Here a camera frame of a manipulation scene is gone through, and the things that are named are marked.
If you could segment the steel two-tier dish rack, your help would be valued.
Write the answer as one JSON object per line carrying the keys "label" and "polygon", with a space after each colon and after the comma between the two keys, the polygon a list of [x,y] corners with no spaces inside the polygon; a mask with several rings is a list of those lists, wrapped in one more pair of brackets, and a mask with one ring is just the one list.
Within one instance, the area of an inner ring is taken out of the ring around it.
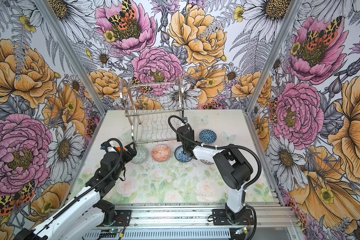
{"label": "steel two-tier dish rack", "polygon": [[136,144],[150,144],[175,140],[176,133],[168,118],[184,116],[184,86],[180,77],[173,82],[140,83],[121,80],[120,101],[131,125],[132,140]]}

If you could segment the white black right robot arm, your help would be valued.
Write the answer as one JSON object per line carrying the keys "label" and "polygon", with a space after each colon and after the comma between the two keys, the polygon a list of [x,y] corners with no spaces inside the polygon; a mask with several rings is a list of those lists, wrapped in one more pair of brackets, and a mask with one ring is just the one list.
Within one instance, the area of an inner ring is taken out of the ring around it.
{"label": "white black right robot arm", "polygon": [[227,146],[208,146],[195,140],[195,131],[186,118],[170,116],[170,128],[176,133],[187,157],[212,162],[218,168],[224,183],[229,187],[225,203],[226,217],[230,224],[238,224],[244,216],[246,188],[254,183],[251,175],[253,167],[241,151],[250,153],[256,161],[258,156],[250,149],[229,144]]}

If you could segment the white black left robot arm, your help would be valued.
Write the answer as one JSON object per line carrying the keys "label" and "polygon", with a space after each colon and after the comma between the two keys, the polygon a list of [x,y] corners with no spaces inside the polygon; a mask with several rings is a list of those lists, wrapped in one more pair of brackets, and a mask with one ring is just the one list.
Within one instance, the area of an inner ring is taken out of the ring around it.
{"label": "white black left robot arm", "polygon": [[79,240],[95,227],[119,221],[115,205],[104,200],[117,181],[124,181],[126,164],[136,155],[134,142],[123,146],[112,138],[102,143],[101,166],[86,186],[53,216],[32,230],[23,229],[16,240]]}

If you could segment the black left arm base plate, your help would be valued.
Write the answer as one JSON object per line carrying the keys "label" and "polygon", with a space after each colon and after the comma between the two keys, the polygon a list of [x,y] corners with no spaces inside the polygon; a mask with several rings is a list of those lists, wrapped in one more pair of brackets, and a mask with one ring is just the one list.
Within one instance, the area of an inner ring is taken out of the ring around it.
{"label": "black left arm base plate", "polygon": [[128,227],[131,220],[131,210],[114,210],[107,212],[102,227]]}

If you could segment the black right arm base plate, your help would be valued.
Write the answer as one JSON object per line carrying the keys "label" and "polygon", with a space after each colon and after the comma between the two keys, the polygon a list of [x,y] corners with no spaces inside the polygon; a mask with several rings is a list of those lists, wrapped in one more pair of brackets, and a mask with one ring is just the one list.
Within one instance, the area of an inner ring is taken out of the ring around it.
{"label": "black right arm base plate", "polygon": [[234,223],[229,221],[225,209],[213,209],[209,220],[212,220],[214,226],[253,226],[255,224],[254,217],[253,211],[246,208],[242,216]]}

